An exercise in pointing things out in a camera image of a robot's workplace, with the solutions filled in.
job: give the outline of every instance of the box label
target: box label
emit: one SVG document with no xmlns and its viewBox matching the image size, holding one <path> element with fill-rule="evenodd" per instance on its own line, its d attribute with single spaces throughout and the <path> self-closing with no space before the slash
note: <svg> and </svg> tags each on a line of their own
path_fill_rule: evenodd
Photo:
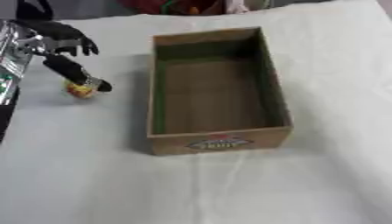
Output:
<svg viewBox="0 0 392 224">
<path fill-rule="evenodd" d="M 218 151 L 232 149 L 252 143 L 253 141 L 240 139 L 238 136 L 218 135 L 213 136 L 213 139 L 190 143 L 187 147 L 195 150 Z"/>
</svg>

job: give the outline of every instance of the white tablecloth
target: white tablecloth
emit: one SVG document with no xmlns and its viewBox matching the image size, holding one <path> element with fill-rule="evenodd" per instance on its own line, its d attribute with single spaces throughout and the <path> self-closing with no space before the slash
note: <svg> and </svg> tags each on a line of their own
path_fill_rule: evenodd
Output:
<svg viewBox="0 0 392 224">
<path fill-rule="evenodd" d="M 76 101 L 35 61 L 0 150 L 1 224 L 391 223 L 392 24 L 374 0 L 69 23 L 115 90 Z M 282 148 L 146 153 L 151 36 L 243 26 L 262 26 L 282 80 Z"/>
</svg>

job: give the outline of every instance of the robotic hand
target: robotic hand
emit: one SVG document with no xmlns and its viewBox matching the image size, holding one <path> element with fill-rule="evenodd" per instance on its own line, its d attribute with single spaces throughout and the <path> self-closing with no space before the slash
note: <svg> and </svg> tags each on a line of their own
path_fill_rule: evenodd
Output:
<svg viewBox="0 0 392 224">
<path fill-rule="evenodd" d="M 71 81 L 75 88 L 83 87 L 89 94 L 110 92 L 109 83 L 92 77 L 81 65 L 61 55 L 76 56 L 79 47 L 85 55 L 99 53 L 93 40 L 68 24 L 41 20 L 4 21 L 0 31 L 0 105 L 8 104 L 16 93 L 33 55 L 45 57 L 44 65 Z"/>
</svg>

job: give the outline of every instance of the yellow object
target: yellow object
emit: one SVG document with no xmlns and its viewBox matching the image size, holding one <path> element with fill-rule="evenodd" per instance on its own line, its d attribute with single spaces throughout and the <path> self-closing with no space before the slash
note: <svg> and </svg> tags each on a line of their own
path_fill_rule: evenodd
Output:
<svg viewBox="0 0 392 224">
<path fill-rule="evenodd" d="M 94 95 L 95 90 L 91 87 L 79 86 L 69 80 L 65 80 L 64 83 L 66 91 L 77 98 L 87 99 Z"/>
</svg>

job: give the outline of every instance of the cardboard box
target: cardboard box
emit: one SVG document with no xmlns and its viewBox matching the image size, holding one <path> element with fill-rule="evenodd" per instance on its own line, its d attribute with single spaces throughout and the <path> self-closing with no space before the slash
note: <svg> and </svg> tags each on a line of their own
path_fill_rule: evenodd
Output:
<svg viewBox="0 0 392 224">
<path fill-rule="evenodd" d="M 153 40 L 148 138 L 154 153 L 275 148 L 290 133 L 260 28 Z"/>
</svg>

